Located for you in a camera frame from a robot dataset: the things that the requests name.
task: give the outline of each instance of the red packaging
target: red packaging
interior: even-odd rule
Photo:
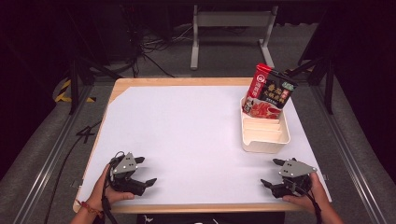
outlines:
[[[242,109],[253,118],[277,119],[298,85],[264,63],[256,68]]]

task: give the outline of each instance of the hand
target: hand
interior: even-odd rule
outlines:
[[[323,223],[343,223],[342,219],[338,216],[335,210],[332,208],[332,205],[329,202],[329,198],[327,197],[326,191],[323,188],[323,185],[320,183],[317,173],[311,173],[310,175],[312,188],[309,194],[315,198],[315,201],[320,207],[321,216]],[[312,201],[304,195],[303,197],[295,197],[291,195],[283,196],[283,201],[294,203],[300,205],[304,210],[309,213],[315,214],[315,208],[312,204]]]
[[[87,204],[90,205],[91,208],[97,209],[99,211],[103,211],[102,192],[103,192],[103,185],[106,179],[107,169],[109,166],[110,166],[109,164],[106,166],[105,170],[102,172],[102,175],[96,181],[91,196],[86,202]],[[131,192],[119,192],[119,191],[115,191],[111,187],[106,188],[105,195],[107,196],[110,205],[118,201],[132,200],[134,198],[134,195]]]

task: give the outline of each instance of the food package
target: food package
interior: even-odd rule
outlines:
[[[297,86],[290,77],[259,63],[242,109],[253,118],[278,119]]]

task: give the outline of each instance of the plastic container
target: plastic container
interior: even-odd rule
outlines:
[[[248,152],[277,153],[290,141],[288,123],[282,110],[278,119],[256,119],[242,110],[242,148]]]

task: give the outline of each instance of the white paper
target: white paper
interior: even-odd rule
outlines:
[[[261,182],[281,182],[280,166],[272,159],[296,158],[314,167],[318,163],[291,99],[284,107],[290,142],[277,154],[242,149],[240,100],[247,90],[248,86],[129,88],[107,108],[78,198],[89,197],[111,158],[130,151],[146,158],[132,178],[158,179],[143,196],[118,204],[279,203]]]

